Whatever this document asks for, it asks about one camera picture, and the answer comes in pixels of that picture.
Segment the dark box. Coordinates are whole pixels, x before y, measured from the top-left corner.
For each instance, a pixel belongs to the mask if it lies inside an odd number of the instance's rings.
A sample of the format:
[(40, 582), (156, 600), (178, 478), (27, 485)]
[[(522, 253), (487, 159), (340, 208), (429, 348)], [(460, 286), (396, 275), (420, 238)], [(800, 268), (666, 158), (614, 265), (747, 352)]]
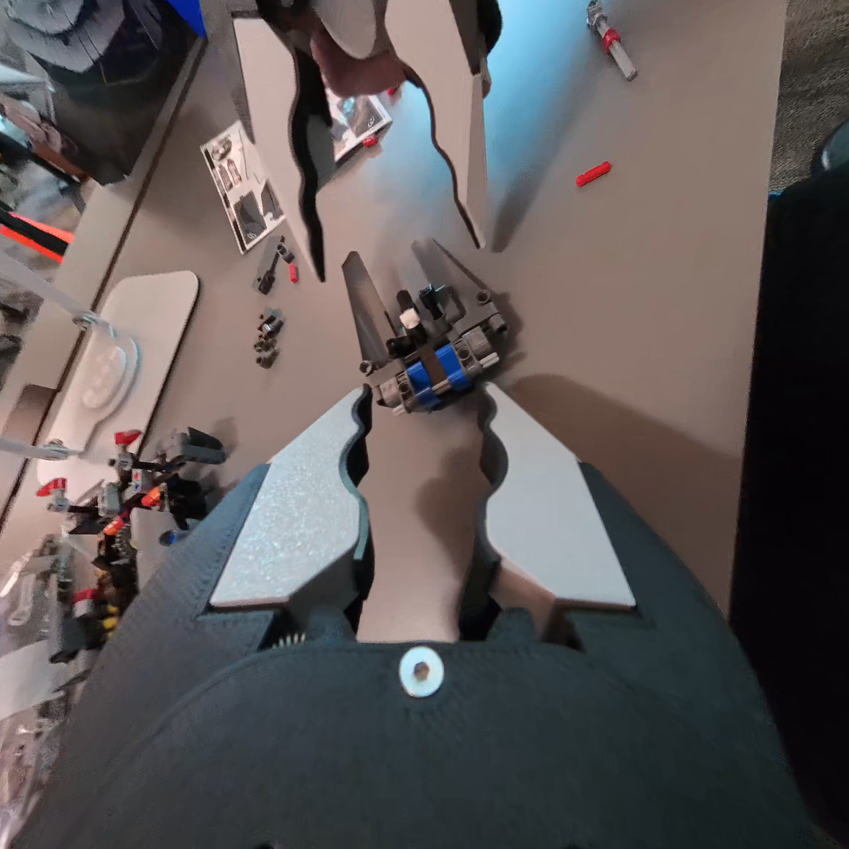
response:
[(2, 128), (99, 185), (129, 176), (196, 34), (172, 2), (3, 1)]

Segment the clear bags of lego parts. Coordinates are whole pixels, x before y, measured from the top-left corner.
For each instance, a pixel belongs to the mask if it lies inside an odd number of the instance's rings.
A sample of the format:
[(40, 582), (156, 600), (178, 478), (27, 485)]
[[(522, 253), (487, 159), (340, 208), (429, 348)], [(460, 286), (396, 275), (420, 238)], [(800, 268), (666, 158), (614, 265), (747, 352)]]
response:
[(73, 553), (48, 535), (2, 580), (1, 846), (11, 847), (58, 760), (75, 657), (86, 638), (73, 617)]

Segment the dark teal office chair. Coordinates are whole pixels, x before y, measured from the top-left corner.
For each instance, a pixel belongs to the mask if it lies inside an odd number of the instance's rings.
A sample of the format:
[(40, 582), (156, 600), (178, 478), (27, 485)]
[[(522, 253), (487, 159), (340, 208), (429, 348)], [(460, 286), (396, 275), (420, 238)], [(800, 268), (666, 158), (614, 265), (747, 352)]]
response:
[(837, 126), (819, 145), (811, 164), (811, 174), (830, 172), (848, 163), (848, 121)]

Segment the lego sticker sheet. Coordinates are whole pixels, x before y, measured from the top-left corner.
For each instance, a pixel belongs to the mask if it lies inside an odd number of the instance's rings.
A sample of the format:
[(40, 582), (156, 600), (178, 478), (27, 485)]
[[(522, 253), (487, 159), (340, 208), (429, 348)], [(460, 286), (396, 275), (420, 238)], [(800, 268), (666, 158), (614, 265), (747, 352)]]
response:
[[(325, 89), (331, 117), (334, 169), (365, 150), (363, 138), (378, 140), (393, 119), (377, 95), (342, 98)], [(236, 121), (200, 146), (224, 208), (240, 255), (265, 239), (284, 220), (283, 209), (266, 174), (256, 146), (249, 142), (242, 122)]]

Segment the black orange striped box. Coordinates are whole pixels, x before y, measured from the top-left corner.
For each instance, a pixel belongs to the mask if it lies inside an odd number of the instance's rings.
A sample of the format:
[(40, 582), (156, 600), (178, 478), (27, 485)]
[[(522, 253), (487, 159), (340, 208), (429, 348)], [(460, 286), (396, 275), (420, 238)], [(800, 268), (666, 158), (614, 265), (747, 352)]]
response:
[(62, 264), (75, 235), (65, 229), (21, 217), (1, 206), (1, 235)]

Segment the grey blue lego subassembly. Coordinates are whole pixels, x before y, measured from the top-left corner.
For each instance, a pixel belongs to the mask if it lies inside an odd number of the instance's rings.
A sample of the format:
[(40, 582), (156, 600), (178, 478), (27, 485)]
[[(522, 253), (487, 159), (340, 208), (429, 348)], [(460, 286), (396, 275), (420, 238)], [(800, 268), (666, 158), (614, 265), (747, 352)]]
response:
[(498, 365), (509, 325), (493, 291), (435, 239), (415, 241), (426, 285), (379, 294), (356, 251), (342, 275), (360, 349), (360, 371), (377, 404), (394, 415), (443, 409)]

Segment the dark grey lego slope piece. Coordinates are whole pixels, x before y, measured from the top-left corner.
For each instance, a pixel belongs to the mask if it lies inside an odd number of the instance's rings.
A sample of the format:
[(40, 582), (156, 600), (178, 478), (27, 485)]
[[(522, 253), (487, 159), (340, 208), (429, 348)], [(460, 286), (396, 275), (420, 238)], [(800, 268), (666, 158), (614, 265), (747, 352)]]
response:
[(285, 237), (282, 235), (268, 237), (264, 240), (266, 244), (262, 249), (253, 283), (253, 287), (259, 294), (268, 295), (277, 281), (279, 267), (283, 262), (277, 255), (276, 247), (281, 240), (285, 243)]

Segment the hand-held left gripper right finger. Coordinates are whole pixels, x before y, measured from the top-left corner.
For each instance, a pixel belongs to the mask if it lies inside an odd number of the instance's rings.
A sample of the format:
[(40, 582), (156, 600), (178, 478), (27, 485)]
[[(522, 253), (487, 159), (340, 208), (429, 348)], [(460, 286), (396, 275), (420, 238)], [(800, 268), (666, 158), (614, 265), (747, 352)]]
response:
[(501, 609), (632, 611), (634, 593), (577, 455), (495, 384), (482, 388), (472, 589)]

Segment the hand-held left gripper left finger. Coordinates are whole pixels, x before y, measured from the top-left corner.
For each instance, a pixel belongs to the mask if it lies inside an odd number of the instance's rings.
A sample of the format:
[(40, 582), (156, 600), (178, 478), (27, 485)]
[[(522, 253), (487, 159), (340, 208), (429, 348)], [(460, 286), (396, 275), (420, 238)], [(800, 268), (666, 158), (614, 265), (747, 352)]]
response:
[(278, 451), (242, 521), (213, 610), (361, 610), (374, 544), (359, 491), (368, 471), (373, 391), (350, 391)]

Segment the large grey black lego model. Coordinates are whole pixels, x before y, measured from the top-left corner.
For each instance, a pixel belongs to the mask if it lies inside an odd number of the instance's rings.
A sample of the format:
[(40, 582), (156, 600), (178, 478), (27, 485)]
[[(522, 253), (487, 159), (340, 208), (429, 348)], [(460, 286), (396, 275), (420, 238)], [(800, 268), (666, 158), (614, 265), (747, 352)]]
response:
[(223, 464), (227, 459), (223, 444), (189, 427), (176, 431), (154, 460), (144, 461), (133, 450), (141, 436), (140, 430), (115, 432), (115, 454), (108, 461), (115, 479), (96, 484), (76, 501), (69, 498), (64, 477), (55, 476), (37, 490), (47, 509), (66, 520), (68, 543), (79, 536), (91, 536), (95, 543), (95, 584), (73, 590), (68, 580), (57, 581), (58, 631), (49, 658), (53, 664), (101, 649), (138, 596), (134, 515), (159, 513), (171, 518), (174, 528), (160, 537), (165, 547), (187, 536), (208, 515), (202, 485), (182, 477), (182, 471), (188, 465)]

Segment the silver flat lamp base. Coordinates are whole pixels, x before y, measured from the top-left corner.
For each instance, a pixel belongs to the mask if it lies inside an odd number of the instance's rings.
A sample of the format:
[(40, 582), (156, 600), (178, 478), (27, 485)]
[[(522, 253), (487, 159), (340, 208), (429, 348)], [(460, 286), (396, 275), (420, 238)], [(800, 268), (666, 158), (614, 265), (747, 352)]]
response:
[(121, 433), (135, 436), (135, 447), (146, 436), (195, 310), (199, 278), (190, 271), (125, 278), (99, 310), (6, 256), (2, 279), (62, 310), (81, 330), (48, 440), (1, 440), (2, 452), (36, 461), (39, 483), (66, 478), (77, 495), (106, 471), (117, 472), (110, 462), (123, 449), (116, 441)]

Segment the grey red lego rod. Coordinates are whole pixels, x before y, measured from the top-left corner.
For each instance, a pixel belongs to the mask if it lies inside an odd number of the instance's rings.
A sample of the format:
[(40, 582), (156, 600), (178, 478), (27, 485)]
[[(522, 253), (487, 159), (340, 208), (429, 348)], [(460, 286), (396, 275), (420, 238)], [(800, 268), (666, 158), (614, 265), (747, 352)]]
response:
[(610, 25), (601, 1), (591, 1), (587, 5), (587, 27), (599, 38), (604, 52), (620, 70), (624, 79), (634, 80), (638, 76), (638, 70), (622, 46), (620, 34)]

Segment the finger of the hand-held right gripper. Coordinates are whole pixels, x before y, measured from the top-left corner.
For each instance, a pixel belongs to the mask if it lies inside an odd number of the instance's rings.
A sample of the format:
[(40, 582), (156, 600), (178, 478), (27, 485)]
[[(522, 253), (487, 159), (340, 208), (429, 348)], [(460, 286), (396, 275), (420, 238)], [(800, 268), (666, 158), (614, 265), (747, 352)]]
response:
[(234, 18), (233, 32), (253, 143), (302, 259), (324, 282), (317, 195), (332, 177), (332, 120), (321, 72), (289, 33), (260, 17)]
[(459, 215), (486, 245), (487, 166), (483, 100), (491, 83), (493, 5), (398, 1), (397, 56), (430, 111), (430, 135), (451, 174)]

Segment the person's right hand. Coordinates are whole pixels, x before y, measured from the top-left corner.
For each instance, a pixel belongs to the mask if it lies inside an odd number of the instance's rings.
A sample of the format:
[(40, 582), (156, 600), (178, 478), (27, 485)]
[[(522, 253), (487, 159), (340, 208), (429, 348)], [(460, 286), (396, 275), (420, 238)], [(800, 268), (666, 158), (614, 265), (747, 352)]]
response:
[(377, 95), (407, 79), (403, 63), (392, 51), (353, 58), (322, 28), (313, 32), (311, 53), (327, 87), (342, 98)]

